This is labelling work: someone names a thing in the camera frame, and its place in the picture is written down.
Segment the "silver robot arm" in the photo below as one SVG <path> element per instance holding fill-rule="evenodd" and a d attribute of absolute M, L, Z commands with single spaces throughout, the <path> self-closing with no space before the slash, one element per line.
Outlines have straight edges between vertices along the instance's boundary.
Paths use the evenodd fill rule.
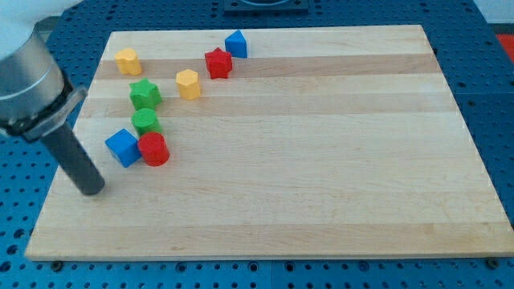
<path fill-rule="evenodd" d="M 80 0 L 1 0 L 1 133 L 32 142 L 64 126 L 87 95 L 74 88 L 35 26 Z"/>

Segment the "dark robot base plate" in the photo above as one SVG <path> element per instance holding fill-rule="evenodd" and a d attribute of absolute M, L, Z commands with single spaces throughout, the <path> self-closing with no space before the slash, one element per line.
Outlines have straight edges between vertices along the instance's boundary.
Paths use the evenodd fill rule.
<path fill-rule="evenodd" d="M 308 11 L 309 0 L 222 0 L 225 12 Z"/>

